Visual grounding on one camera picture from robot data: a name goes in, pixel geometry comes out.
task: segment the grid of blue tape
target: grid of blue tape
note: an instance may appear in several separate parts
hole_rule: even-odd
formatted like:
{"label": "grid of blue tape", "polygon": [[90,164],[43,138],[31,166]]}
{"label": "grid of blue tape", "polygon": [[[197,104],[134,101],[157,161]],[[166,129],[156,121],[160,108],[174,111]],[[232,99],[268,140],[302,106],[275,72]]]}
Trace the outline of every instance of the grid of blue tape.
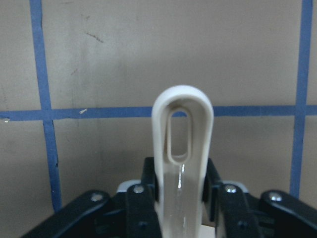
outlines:
{"label": "grid of blue tape", "polygon": [[[30,0],[33,42],[36,70],[39,85],[41,110],[0,112],[0,118],[11,121],[42,120],[44,126],[49,176],[52,192],[52,203],[55,211],[62,207],[60,180],[58,172],[58,156],[53,120],[56,119],[95,119],[95,118],[134,118],[150,117],[151,107],[128,108],[89,108],[84,114],[83,109],[57,109],[51,107],[48,74],[45,57],[45,46],[42,29],[41,0]],[[317,115],[317,106],[307,106],[308,69],[310,55],[310,39],[312,27],[313,1],[302,0],[302,18],[300,31],[299,63],[296,105],[294,106],[231,106],[214,107],[216,117],[258,117],[258,116],[294,116],[294,139],[291,165],[290,193],[299,197],[303,141],[305,132],[305,116]]]}

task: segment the metal screw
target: metal screw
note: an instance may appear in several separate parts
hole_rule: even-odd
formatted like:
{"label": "metal screw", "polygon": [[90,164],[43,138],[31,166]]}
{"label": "metal screw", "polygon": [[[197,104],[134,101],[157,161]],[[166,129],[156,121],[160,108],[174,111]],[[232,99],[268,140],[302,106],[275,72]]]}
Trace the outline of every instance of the metal screw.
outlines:
{"label": "metal screw", "polygon": [[228,192],[228,193],[236,193],[237,192],[237,188],[234,185],[228,184],[224,187],[224,189]]}
{"label": "metal screw", "polygon": [[91,196],[91,200],[93,202],[98,202],[103,198],[104,198],[104,196],[102,194],[99,194],[99,193],[93,193],[93,195]]}
{"label": "metal screw", "polygon": [[282,201],[282,196],[278,194],[277,192],[270,192],[268,197],[271,201],[275,201],[275,202]]}
{"label": "metal screw", "polygon": [[135,193],[142,193],[144,191],[144,187],[142,185],[135,185],[133,191]]}

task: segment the wall scratch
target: wall scratch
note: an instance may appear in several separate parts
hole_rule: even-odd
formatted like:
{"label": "wall scratch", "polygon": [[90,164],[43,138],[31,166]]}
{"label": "wall scratch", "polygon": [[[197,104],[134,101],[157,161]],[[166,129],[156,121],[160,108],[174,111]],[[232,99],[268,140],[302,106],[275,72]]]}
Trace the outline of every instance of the wall scratch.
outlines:
{"label": "wall scratch", "polygon": [[80,14],[82,17],[86,19],[86,21],[89,19],[90,16],[84,16],[83,14]]}
{"label": "wall scratch", "polygon": [[78,69],[75,69],[70,75],[74,75]]}
{"label": "wall scratch", "polygon": [[89,35],[91,37],[94,37],[97,41],[101,42],[101,43],[104,43],[104,41],[102,39],[100,39],[98,36],[96,35],[93,35],[93,34],[90,34],[89,32],[86,32],[86,35]]}

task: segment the white plastic part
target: white plastic part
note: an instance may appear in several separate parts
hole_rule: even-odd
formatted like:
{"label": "white plastic part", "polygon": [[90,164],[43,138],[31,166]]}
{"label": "white plastic part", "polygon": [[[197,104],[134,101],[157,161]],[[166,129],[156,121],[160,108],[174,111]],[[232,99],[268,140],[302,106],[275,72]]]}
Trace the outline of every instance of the white plastic part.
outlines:
{"label": "white plastic part", "polygon": [[128,181],[124,181],[121,184],[119,184],[117,188],[117,192],[126,192],[129,187],[141,183],[141,180],[139,179],[132,179]]}
{"label": "white plastic part", "polygon": [[[188,120],[187,153],[171,152],[171,116],[183,111]],[[156,203],[164,238],[198,238],[202,195],[213,125],[213,109],[199,89],[179,85],[165,90],[152,110]]]}
{"label": "white plastic part", "polygon": [[201,225],[199,238],[215,238],[215,237],[216,236],[215,236],[214,227]]}

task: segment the oval hole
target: oval hole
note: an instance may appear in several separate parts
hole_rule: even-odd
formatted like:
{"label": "oval hole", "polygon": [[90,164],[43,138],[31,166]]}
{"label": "oval hole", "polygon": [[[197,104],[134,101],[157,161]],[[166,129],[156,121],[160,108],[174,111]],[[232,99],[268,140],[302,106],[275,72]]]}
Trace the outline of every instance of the oval hole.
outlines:
{"label": "oval hole", "polygon": [[177,162],[183,161],[188,153],[189,117],[183,111],[171,117],[171,155]]}

